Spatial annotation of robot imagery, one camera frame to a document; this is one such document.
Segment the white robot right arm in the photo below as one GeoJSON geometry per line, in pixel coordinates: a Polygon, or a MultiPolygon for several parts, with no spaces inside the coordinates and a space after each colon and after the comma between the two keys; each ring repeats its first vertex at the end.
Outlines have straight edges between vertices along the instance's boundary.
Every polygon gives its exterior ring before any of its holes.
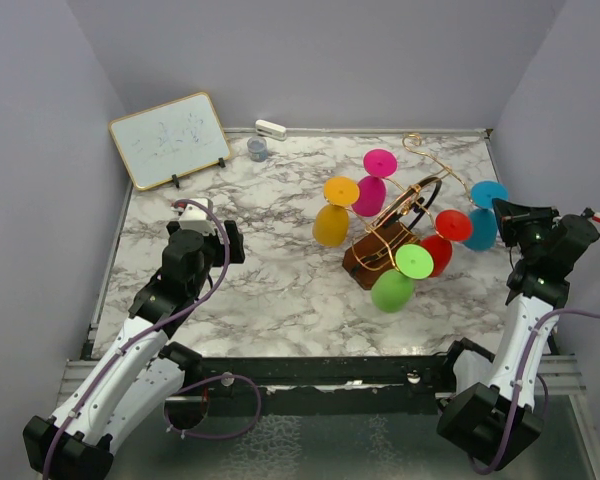
{"type": "Polygon", "coordinates": [[[495,354],[455,342],[439,367],[441,383],[455,393],[441,405],[437,432],[482,475],[503,469],[542,432],[534,408],[543,351],[568,300],[567,277],[600,237],[590,208],[560,215],[503,199],[492,206],[504,244],[521,253],[507,279],[504,333],[495,354]]]}

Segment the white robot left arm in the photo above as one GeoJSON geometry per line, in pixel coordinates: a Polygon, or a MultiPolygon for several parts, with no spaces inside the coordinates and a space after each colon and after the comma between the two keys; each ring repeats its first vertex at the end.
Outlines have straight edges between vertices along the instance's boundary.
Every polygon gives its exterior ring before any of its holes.
{"type": "Polygon", "coordinates": [[[245,260],[243,235],[227,220],[209,232],[170,223],[160,269],[136,294],[116,339],[76,391],[23,431],[30,466],[45,479],[103,479],[124,441],[177,392],[194,392],[197,354],[172,342],[178,328],[218,288],[212,268],[245,260]]]}

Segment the magenta plastic wine glass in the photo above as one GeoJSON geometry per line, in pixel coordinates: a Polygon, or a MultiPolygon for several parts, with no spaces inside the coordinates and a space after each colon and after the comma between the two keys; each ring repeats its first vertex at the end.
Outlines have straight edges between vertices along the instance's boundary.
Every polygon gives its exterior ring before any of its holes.
{"type": "Polygon", "coordinates": [[[397,170],[397,159],[385,149],[373,149],[363,157],[367,175],[358,182],[359,198],[352,205],[353,211],[363,217],[373,217],[383,208],[387,195],[385,180],[397,170]]]}

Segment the blue plastic wine glass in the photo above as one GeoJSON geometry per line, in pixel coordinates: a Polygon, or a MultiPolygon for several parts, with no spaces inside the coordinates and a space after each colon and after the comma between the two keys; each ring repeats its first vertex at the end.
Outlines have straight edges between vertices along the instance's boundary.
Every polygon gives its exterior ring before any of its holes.
{"type": "Polygon", "coordinates": [[[495,181],[481,181],[471,188],[470,198],[475,208],[468,215],[473,231],[463,242],[467,248],[481,252],[495,245],[498,227],[493,212],[493,200],[507,200],[508,196],[506,187],[495,181]]]}

